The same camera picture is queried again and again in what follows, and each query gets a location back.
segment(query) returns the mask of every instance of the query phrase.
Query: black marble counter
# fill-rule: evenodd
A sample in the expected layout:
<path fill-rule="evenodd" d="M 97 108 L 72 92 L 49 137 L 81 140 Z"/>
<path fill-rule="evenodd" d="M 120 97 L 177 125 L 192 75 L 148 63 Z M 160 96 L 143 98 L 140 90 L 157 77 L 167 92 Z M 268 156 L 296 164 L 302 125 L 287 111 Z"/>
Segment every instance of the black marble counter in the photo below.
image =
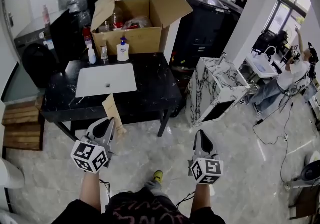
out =
<path fill-rule="evenodd" d="M 175 108 L 182 96 L 162 53 L 131 54 L 129 61 L 118 62 L 111 56 L 106 65 L 132 63 L 137 91 L 116 93 L 114 100 L 121 116 L 143 115 Z M 102 106 L 108 95 L 76 98 L 79 72 L 92 65 L 88 61 L 71 61 L 65 74 L 55 74 L 46 89 L 41 113 L 49 122 L 64 122 L 106 117 Z"/>

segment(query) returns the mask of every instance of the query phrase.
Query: jeans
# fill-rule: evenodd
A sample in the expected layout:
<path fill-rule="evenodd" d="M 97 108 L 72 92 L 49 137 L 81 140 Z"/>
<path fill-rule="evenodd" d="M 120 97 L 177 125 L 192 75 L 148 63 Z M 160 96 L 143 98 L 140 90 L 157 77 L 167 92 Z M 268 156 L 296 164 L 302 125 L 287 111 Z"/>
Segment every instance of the jeans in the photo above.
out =
<path fill-rule="evenodd" d="M 147 187 L 156 197 L 157 196 L 164 196 L 166 198 L 169 198 L 166 193 L 162 192 L 162 186 L 157 181 L 147 181 L 144 184 L 144 186 Z"/>
<path fill-rule="evenodd" d="M 255 103 L 257 109 L 264 112 L 276 101 L 281 93 L 277 80 L 274 79 L 269 84 L 262 86 L 253 97 L 246 97 L 246 101 L 252 104 Z"/>
<path fill-rule="evenodd" d="M 146 188 L 148 188 L 152 194 L 166 207 L 170 207 L 170 209 L 174 209 L 175 211 L 178 210 L 174 203 L 171 201 L 169 196 L 162 192 L 161 184 L 157 181 L 148 181 L 144 184 Z"/>

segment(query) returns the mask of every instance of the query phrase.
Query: tiled floor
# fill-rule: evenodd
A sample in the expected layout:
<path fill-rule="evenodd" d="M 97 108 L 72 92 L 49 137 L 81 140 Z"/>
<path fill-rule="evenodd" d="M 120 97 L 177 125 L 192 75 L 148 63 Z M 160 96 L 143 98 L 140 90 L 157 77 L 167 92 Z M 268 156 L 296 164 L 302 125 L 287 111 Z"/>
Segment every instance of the tiled floor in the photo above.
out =
<path fill-rule="evenodd" d="M 256 131 L 263 140 L 274 141 L 283 134 L 290 106 L 274 113 Z M 222 120 L 200 128 L 215 141 L 224 160 L 225 174 L 214 185 L 213 210 L 228 224 L 301 224 L 305 219 L 289 221 L 289 194 L 280 179 L 280 167 L 287 143 L 264 145 L 252 130 L 257 118 L 254 111 L 237 105 Z M 306 153 L 319 149 L 319 133 L 304 99 L 294 102 L 286 131 L 289 134 L 288 156 L 282 176 L 289 180 L 298 175 Z M 116 145 L 116 156 L 101 178 L 111 183 L 111 195 L 138 190 L 154 170 L 164 171 L 163 190 L 174 203 L 194 191 L 195 181 L 188 176 L 188 160 L 193 155 L 195 133 L 183 114 L 169 120 L 163 137 L 157 137 L 159 121 L 125 125 L 127 133 Z M 26 186 L 10 190 L 13 209 L 32 220 L 46 224 L 53 221 L 78 198 L 83 171 L 70 159 L 73 141 L 55 124 L 46 123 L 42 152 L 7 150 L 7 159 L 25 174 Z M 191 201 L 180 210 L 190 214 Z"/>

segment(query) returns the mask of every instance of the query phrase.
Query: tree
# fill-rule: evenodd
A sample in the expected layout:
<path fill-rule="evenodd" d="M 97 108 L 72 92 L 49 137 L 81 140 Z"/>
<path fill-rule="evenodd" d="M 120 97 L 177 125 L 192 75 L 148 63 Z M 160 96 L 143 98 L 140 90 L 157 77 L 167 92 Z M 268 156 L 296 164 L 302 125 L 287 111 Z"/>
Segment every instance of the tree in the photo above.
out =
<path fill-rule="evenodd" d="M 302 25 L 305 21 L 305 18 L 302 16 L 298 16 L 295 20 L 298 24 Z"/>

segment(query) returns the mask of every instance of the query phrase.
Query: cardboard box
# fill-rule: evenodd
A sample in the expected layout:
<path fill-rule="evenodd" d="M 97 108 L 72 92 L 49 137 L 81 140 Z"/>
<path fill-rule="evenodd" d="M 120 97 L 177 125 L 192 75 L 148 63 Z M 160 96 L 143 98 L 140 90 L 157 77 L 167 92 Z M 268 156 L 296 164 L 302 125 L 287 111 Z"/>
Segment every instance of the cardboard box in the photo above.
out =
<path fill-rule="evenodd" d="M 112 15 L 115 5 L 122 9 L 124 22 L 144 15 L 149 17 L 153 27 L 96 33 L 96 29 Z M 91 32 L 99 56 L 101 47 L 106 44 L 109 55 L 117 54 L 116 47 L 122 37 L 127 39 L 130 54 L 158 52 L 162 29 L 193 11 L 186 0 L 98 0 L 95 9 Z"/>

